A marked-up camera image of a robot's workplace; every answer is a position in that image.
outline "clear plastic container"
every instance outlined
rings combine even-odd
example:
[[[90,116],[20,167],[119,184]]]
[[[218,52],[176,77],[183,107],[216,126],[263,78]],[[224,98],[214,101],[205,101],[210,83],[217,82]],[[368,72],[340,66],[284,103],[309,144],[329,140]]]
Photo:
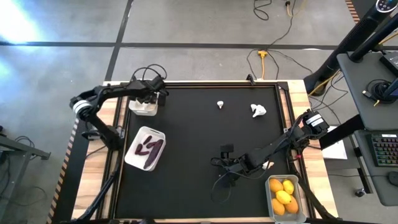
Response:
[[[294,186],[293,197],[296,199],[298,204],[298,212],[296,214],[292,214],[289,212],[285,212],[284,215],[276,215],[274,214],[274,210],[272,209],[272,199],[276,198],[275,193],[271,191],[269,187],[269,180],[277,179],[281,183],[285,179],[289,179]],[[300,193],[299,193],[299,178],[296,175],[272,175],[266,181],[266,194],[267,194],[267,203],[268,203],[268,211],[269,216],[275,221],[275,223],[304,223],[306,221],[306,216],[303,213],[303,207],[301,205]]]
[[[148,159],[150,153],[148,155],[140,156],[140,155],[136,155],[135,152],[136,152],[138,144],[143,144],[144,141],[148,138],[148,136],[152,136],[152,139],[149,142],[156,142],[161,139],[161,140],[163,140],[163,145],[160,148],[160,151],[159,151],[156,159],[153,161],[153,163],[149,167],[144,169],[145,162]],[[152,128],[143,126],[138,130],[136,137],[132,141],[129,150],[126,153],[126,156],[124,156],[124,161],[126,163],[128,163],[132,166],[135,166],[137,168],[140,168],[144,171],[152,171],[155,169],[156,164],[159,161],[160,156],[162,155],[165,145],[166,145],[166,137],[165,137],[164,133],[154,130]],[[151,150],[152,150],[152,148],[148,149],[148,148],[146,148],[146,145],[143,146],[143,148],[142,148],[142,151],[151,151]]]

